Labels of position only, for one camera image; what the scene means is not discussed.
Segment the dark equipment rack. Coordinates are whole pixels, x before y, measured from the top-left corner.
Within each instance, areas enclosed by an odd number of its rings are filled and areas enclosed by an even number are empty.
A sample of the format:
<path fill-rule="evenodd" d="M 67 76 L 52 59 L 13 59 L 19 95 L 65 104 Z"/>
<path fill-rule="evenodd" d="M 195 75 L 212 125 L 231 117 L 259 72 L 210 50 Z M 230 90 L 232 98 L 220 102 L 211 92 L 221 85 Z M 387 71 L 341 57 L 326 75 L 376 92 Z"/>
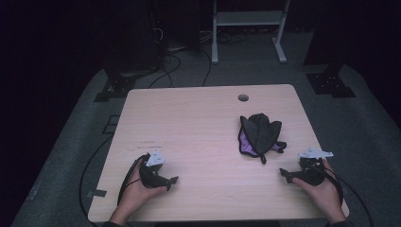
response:
<path fill-rule="evenodd" d="M 105 25 L 108 49 L 104 69 L 112 78 L 150 74 L 162 66 L 148 0 L 108 0 L 111 20 Z"/>

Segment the black floor tape rectangle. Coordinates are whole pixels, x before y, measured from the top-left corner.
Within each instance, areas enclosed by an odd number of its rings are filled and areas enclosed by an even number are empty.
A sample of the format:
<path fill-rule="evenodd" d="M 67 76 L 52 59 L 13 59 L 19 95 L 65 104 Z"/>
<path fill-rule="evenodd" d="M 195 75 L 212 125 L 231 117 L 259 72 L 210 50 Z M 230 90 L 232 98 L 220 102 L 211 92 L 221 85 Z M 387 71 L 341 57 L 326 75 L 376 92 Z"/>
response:
<path fill-rule="evenodd" d="M 102 133 L 103 134 L 114 134 L 118 125 L 120 116 L 118 114 L 112 114 L 109 116 Z"/>

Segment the person's right hand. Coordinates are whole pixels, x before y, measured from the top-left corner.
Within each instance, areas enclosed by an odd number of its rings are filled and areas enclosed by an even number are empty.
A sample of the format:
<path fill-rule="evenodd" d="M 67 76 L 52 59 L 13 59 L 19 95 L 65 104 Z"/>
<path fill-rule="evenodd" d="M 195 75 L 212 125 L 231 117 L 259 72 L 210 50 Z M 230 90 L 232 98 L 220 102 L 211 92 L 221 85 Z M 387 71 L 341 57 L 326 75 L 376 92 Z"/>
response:
<path fill-rule="evenodd" d="M 325 167 L 325 172 L 329 175 L 329 178 L 325 178 L 321 184 L 316 186 L 310 185 L 298 178 L 293 178 L 292 181 L 294 184 L 300 186 L 307 193 L 314 204 L 326 217 L 331 211 L 342 211 L 342 207 L 339 190 L 336 188 L 335 185 L 336 179 L 334 174 L 331 173 L 332 168 L 325 159 L 323 159 L 323 164 Z"/>

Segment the person's left hand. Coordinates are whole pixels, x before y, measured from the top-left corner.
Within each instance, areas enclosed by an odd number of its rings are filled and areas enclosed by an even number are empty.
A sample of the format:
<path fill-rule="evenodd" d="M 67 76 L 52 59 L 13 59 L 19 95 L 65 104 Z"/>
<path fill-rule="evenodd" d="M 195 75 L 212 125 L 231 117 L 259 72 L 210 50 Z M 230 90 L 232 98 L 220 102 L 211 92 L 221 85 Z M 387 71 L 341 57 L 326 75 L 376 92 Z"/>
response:
<path fill-rule="evenodd" d="M 125 221 L 149 199 L 167 191 L 165 186 L 146 188 L 140 180 L 138 166 L 132 172 L 131 180 L 132 183 L 124 190 L 121 201 L 115 210 L 115 213 Z"/>

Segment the black stand base plate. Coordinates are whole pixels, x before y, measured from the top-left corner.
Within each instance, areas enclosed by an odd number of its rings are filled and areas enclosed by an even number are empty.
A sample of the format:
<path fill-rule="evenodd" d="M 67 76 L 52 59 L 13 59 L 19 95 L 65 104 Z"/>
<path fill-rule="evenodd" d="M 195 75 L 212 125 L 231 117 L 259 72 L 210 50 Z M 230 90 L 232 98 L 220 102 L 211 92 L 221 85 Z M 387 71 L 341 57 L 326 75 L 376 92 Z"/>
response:
<path fill-rule="evenodd" d="M 331 95 L 334 98 L 356 96 L 353 90 L 341 80 L 341 68 L 341 64 L 329 64 L 323 72 L 306 74 L 316 95 Z"/>
<path fill-rule="evenodd" d="M 96 94 L 95 102 L 107 102 L 111 98 L 126 97 L 134 88 L 135 82 L 134 76 L 124 77 L 121 74 L 109 74 L 102 91 Z"/>

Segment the white metal stand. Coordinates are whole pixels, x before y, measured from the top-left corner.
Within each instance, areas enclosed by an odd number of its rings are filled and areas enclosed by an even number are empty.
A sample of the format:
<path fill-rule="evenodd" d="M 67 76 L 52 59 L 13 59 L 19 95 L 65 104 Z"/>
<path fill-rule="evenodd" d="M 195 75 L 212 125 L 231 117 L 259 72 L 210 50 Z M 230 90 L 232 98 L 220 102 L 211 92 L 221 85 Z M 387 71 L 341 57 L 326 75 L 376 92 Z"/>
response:
<path fill-rule="evenodd" d="M 281 39 L 290 1 L 285 0 L 282 10 L 220 12 L 217 7 L 218 1 L 214 0 L 211 63 L 218 63 L 218 28 L 220 26 L 278 26 L 277 34 L 272 38 L 273 47 L 279 62 L 286 63 L 288 60 L 281 46 Z"/>

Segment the black and purple towel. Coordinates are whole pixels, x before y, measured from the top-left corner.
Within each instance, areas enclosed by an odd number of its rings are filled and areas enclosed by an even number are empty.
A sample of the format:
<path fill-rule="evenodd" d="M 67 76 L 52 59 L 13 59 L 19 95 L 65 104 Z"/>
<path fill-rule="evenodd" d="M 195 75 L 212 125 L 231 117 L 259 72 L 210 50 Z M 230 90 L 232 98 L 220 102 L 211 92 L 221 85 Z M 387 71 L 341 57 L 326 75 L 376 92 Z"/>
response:
<path fill-rule="evenodd" d="M 264 114 L 253 114 L 249 118 L 240 117 L 238 133 L 239 152 L 253 158 L 259 158 L 264 165 L 267 162 L 266 154 L 273 150 L 283 153 L 286 142 L 278 140 L 282 129 L 281 121 L 272 121 Z"/>

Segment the grey tape strip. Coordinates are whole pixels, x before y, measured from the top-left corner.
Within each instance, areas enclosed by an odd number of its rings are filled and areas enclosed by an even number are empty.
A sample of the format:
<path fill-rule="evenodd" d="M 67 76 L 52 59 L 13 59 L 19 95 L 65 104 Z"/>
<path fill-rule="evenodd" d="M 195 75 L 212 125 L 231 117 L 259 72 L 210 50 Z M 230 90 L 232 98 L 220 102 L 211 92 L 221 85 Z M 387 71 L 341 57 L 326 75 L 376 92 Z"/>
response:
<path fill-rule="evenodd" d="M 95 190 L 90 190 L 87 192 L 86 197 L 87 198 L 94 198 L 94 197 L 100 197 L 100 198 L 104 198 L 106 196 L 107 192 L 105 190 L 99 190 L 99 189 L 95 189 Z"/>

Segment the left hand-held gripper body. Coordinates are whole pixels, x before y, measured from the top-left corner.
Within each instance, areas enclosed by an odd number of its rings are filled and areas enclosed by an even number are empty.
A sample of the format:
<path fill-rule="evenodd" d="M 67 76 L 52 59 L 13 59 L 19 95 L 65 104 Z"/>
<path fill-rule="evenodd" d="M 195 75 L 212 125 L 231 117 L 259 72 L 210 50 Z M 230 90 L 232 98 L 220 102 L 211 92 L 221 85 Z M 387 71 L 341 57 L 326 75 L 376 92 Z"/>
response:
<path fill-rule="evenodd" d="M 139 167 L 141 181 L 145 187 L 157 188 L 169 184 L 169 179 L 160 176 L 158 173 L 165 161 L 157 150 L 145 155 L 143 163 Z"/>

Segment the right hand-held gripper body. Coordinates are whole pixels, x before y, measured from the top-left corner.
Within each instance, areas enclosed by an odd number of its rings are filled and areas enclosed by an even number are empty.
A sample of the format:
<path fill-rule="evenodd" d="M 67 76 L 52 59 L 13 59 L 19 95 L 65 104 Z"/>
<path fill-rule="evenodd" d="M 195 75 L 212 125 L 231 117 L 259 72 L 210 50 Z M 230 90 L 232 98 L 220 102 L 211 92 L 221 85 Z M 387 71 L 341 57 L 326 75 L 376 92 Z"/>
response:
<path fill-rule="evenodd" d="M 306 151 L 300 152 L 298 157 L 301 170 L 294 176 L 314 186 L 321 184 L 325 178 L 323 159 L 333 156 L 331 151 L 317 148 L 308 148 Z"/>

